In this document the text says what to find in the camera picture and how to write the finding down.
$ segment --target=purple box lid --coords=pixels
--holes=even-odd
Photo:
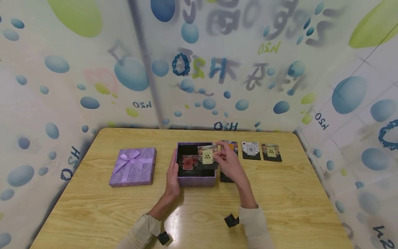
[[[154,147],[121,149],[109,185],[112,187],[150,185],[153,182],[155,162]]]

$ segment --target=sleeve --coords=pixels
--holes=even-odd
[[[144,214],[137,220],[116,249],[144,249],[151,241],[152,235],[160,234],[160,223],[161,221]]]
[[[245,229],[248,249],[273,249],[264,211],[257,206],[256,209],[239,207],[239,223]]]

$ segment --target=purple ribbon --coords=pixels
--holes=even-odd
[[[134,166],[139,170],[142,170],[144,167],[144,163],[151,163],[152,158],[147,159],[137,159],[137,157],[141,155],[141,152],[134,151],[133,153],[129,153],[129,155],[121,154],[116,163],[119,163],[113,170],[112,175],[116,174],[123,166],[126,166],[123,172],[121,183],[127,183],[127,178],[129,177],[131,167]]]

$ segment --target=wood grain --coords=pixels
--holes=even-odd
[[[257,202],[264,209],[275,248],[352,248],[297,137],[292,133],[102,129],[31,249],[114,248],[135,221],[164,192],[165,173],[177,142],[230,140]],[[279,145],[283,162],[243,160],[241,141]],[[153,185],[108,185],[120,149],[156,147]],[[184,188],[164,222],[169,248],[246,248],[242,226],[228,228],[224,217],[238,215],[234,184],[219,180],[213,188]],[[149,248],[163,248],[153,240]]]

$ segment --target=printed wallpaper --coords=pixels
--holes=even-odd
[[[294,132],[353,247],[395,248],[396,9],[1,0],[0,248],[31,245],[103,127]]]

